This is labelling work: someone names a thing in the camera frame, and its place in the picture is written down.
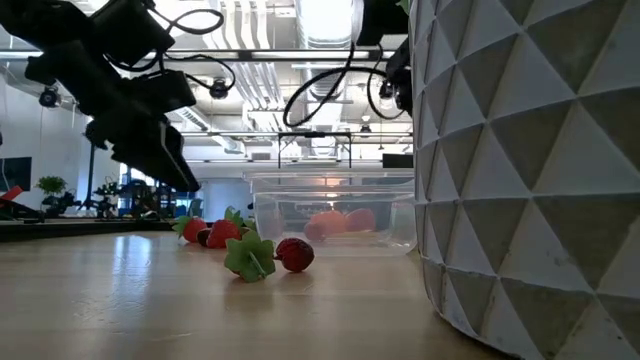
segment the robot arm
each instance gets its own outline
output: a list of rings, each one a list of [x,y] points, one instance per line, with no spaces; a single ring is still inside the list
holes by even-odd
[[[147,12],[151,0],[110,0],[91,17],[67,1],[0,0],[0,25],[42,51],[26,77],[65,86],[94,121],[85,136],[112,158],[178,191],[199,185],[182,157],[184,139],[164,115],[195,105],[184,73],[164,70],[124,79],[110,62],[133,66],[174,39]]]

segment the clear plastic container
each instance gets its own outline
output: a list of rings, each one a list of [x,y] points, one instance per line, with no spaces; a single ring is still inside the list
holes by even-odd
[[[258,233],[295,237],[317,255],[404,255],[416,243],[414,173],[407,170],[279,170],[245,173]]]

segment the ceiling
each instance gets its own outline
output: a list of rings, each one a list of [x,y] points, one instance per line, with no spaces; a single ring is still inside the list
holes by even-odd
[[[106,0],[73,0],[76,5],[81,8],[86,13],[91,13],[95,6],[99,6],[100,3],[104,3]],[[180,6],[180,9],[187,8],[203,8],[209,7],[207,4],[208,0],[156,0],[158,4],[158,9],[160,12],[163,12],[167,17],[172,18],[180,15],[183,11],[169,11],[167,9],[174,9],[176,6]],[[222,8],[223,13],[225,13],[226,4],[229,1],[225,2],[223,5],[225,7]],[[252,15],[252,31],[253,31],[253,40],[257,44],[257,35],[256,35],[256,15],[255,15],[255,3],[254,0],[251,0],[253,15]],[[237,37],[240,38],[241,34],[241,26],[240,23],[242,21],[242,14],[240,11],[240,5],[236,1],[236,29],[235,33]],[[295,7],[294,0],[268,0],[267,1],[267,34],[268,40],[271,48],[273,49],[298,49],[299,48],[299,39],[298,39],[298,31],[297,31],[297,20],[295,17]],[[395,48],[403,41],[402,37],[389,37],[383,40],[382,45],[385,50],[395,50]],[[32,49],[32,47],[19,40],[8,36],[8,34],[4,33],[2,29],[0,29],[0,49]],[[178,50],[201,50],[208,49],[205,40],[203,40],[202,36],[195,36],[190,34],[182,34],[176,37],[176,44],[172,49]],[[374,63],[369,62],[359,62],[359,65],[373,67]],[[6,63],[8,65],[7,68],[0,68],[7,75],[7,82],[13,86],[19,87],[24,91],[28,91],[34,94],[38,94],[42,90],[42,86],[33,82],[30,82],[24,78],[22,75],[24,72],[24,62],[10,62]],[[277,75],[277,84],[267,83],[259,81],[259,85],[261,87],[270,86],[278,86],[282,92],[285,102],[289,100],[291,95],[301,86],[304,82],[304,70],[300,70],[300,67],[304,66],[303,63],[293,63],[293,62],[276,62],[274,63],[275,73]],[[191,75],[194,75],[204,81],[211,82],[214,77],[224,77],[225,72],[222,67],[216,63],[211,62],[168,62],[166,64],[167,68],[178,69],[185,71]],[[383,125],[379,125],[379,118],[373,113],[371,110],[367,98],[366,98],[366,83],[368,80],[368,76],[366,74],[349,74],[345,78],[345,96],[344,100],[341,101],[343,103],[342,111],[339,113],[340,117],[340,129],[350,130],[350,131],[359,131],[361,125],[363,124],[363,116],[369,116],[369,123],[375,124],[372,126],[372,130],[375,131],[388,131],[388,132],[411,132],[412,129],[412,120],[407,115],[402,115],[399,119],[395,121],[384,121]],[[374,86],[372,88],[372,93],[374,95],[374,99],[378,101],[377,89],[378,89],[378,81],[379,79],[374,79]],[[198,87],[194,84],[192,87],[194,90],[194,94],[197,98],[197,105],[195,106],[196,111],[201,115],[206,117],[206,121],[212,126],[213,129],[219,131],[232,130],[232,131],[246,131],[246,130],[259,130],[259,129],[251,129],[247,125],[246,122],[243,121],[243,106],[245,105],[245,100],[240,96],[240,93],[236,89],[232,89],[229,93],[229,96],[224,100],[214,100],[209,94],[208,90],[202,87]],[[297,106],[294,106],[294,112],[292,113],[292,117],[295,119],[296,117],[300,117],[302,115],[302,109],[304,109],[304,105],[300,103]],[[397,109],[391,108],[388,110],[384,110],[383,112],[388,113],[389,115],[396,114]],[[183,120],[179,117],[171,116],[170,119],[174,122],[174,126],[176,126],[181,131],[197,131],[199,130],[195,125],[190,122]],[[406,139],[401,138],[385,138],[385,142],[387,143],[395,143],[402,142]],[[360,139],[357,141],[362,142],[371,142],[371,139],[365,140]],[[189,139],[187,138],[187,145],[191,146],[216,146],[215,142],[204,142],[203,140]]]

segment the table surface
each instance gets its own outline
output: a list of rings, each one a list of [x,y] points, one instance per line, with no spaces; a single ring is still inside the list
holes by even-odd
[[[0,244],[2,359],[502,359],[431,308],[416,257],[246,284],[170,233]]]

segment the geometric patterned planter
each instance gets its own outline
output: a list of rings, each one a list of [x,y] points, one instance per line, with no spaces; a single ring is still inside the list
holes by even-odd
[[[413,0],[425,287],[525,359],[640,359],[640,0]]]

